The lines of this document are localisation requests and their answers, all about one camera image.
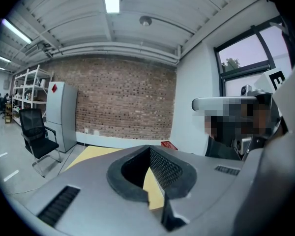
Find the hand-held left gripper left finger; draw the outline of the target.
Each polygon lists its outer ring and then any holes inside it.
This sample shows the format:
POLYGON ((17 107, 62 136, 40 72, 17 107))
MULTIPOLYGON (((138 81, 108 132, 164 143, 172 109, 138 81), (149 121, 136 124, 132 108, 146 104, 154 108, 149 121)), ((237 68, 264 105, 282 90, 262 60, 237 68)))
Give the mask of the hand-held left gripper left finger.
POLYGON ((162 236, 144 181, 149 146, 88 147, 26 204, 44 236, 162 236))

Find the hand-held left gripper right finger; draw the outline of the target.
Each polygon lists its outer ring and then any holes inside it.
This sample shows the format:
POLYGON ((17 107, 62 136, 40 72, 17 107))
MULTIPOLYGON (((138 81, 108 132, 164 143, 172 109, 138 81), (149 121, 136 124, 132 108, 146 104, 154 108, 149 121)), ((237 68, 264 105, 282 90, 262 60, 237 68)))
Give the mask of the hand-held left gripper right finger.
POLYGON ((164 191, 162 225, 172 231, 204 213, 227 190, 243 162, 150 146, 150 167, 164 191))

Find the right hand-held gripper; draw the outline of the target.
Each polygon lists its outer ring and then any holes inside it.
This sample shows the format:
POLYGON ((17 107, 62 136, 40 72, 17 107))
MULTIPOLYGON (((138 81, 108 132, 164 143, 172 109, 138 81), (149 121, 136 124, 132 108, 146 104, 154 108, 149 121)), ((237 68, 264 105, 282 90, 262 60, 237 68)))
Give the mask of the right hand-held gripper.
POLYGON ((285 81, 281 69, 264 72, 253 86, 241 88, 240 97, 200 97, 192 101, 194 111, 222 111, 229 105, 242 105, 248 128, 235 139, 236 151, 245 160, 248 154, 264 147, 287 132, 283 116, 273 99, 274 93, 285 81))

